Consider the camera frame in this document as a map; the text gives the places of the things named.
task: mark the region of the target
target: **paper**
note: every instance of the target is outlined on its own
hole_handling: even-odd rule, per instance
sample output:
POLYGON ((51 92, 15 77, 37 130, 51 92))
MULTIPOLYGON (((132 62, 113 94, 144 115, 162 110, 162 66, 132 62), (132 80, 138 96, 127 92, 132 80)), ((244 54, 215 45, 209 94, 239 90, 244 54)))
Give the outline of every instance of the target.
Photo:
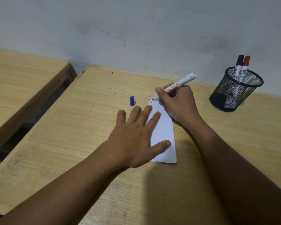
POLYGON ((155 162, 164 162, 164 163, 176 163, 176 147, 174 140, 174 130, 173 130, 173 121, 171 116, 165 111, 164 107, 158 103, 149 99, 149 105, 151 105, 152 111, 148 117, 148 121, 153 117, 153 115, 159 111, 161 113, 160 119, 154 128, 154 131, 151 136, 151 146, 163 141, 169 140, 172 145, 164 153, 156 156, 151 161, 155 162))

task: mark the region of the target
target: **person's left arm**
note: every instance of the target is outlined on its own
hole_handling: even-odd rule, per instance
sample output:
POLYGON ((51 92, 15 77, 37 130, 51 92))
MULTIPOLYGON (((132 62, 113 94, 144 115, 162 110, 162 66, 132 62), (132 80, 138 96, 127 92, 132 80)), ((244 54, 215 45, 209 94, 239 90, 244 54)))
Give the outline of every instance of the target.
POLYGON ((0 225, 70 224, 92 199, 105 179, 122 167, 138 167, 164 152, 170 141, 150 147, 150 135, 157 124, 157 112, 147 122, 152 106, 136 106, 126 122, 120 110, 108 140, 90 156, 56 178, 0 219, 0 225))

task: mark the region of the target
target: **wooden tabletop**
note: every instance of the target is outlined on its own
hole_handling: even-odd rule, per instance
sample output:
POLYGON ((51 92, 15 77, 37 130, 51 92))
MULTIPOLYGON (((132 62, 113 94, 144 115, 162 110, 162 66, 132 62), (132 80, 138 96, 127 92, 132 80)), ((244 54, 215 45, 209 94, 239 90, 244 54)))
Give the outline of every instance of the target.
MULTIPOLYGON (((0 214, 73 167, 105 141, 129 97, 144 108, 174 80, 89 67, 0 165, 0 214)), ((233 113, 214 108, 214 86, 191 82, 204 120, 281 187, 281 97, 255 94, 233 113)), ((81 224, 230 224, 190 137, 174 124, 176 164, 149 162, 119 174, 81 224)))
POLYGON ((0 147, 66 79, 69 63, 0 50, 0 147))

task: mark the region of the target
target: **pen holder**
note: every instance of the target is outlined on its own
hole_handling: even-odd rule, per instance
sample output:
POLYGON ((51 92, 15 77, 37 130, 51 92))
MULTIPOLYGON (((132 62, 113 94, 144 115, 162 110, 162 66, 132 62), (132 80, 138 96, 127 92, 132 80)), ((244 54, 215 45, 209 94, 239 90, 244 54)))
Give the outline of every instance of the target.
POLYGON ((234 68, 225 70, 225 75, 209 97, 211 104, 225 112, 233 112, 258 87, 263 79, 255 72, 248 70, 243 82, 234 79, 234 68))

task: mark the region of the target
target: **pen holder rim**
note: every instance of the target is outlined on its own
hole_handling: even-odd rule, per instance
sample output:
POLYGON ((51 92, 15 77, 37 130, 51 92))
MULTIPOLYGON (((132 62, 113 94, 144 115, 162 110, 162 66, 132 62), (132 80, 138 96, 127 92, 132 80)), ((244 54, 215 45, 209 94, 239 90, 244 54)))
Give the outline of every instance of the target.
POLYGON ((259 76, 257 73, 255 73, 255 72, 253 72, 253 71, 251 71, 251 70, 247 70, 247 71, 248 71, 249 73, 255 75, 256 77, 258 77, 258 78, 260 79, 260 81, 261 81, 260 84, 258 84, 258 85, 250 85, 250 84, 246 84, 246 83, 240 82, 240 81, 234 79, 233 77, 231 77, 231 76, 228 74, 228 70, 229 70, 229 69, 235 69, 235 66, 231 66, 231 67, 226 68, 226 70, 225 70, 225 76, 226 76, 229 80, 231 80, 231 81, 233 81, 233 82, 235 82, 235 83, 237 83, 237 84, 240 84, 240 85, 243 85, 243 86, 246 86, 246 87, 251 87, 251 88, 258 88, 258 87, 261 87, 261 86, 264 84, 264 81, 263 81, 263 79, 261 78, 261 76, 259 76))

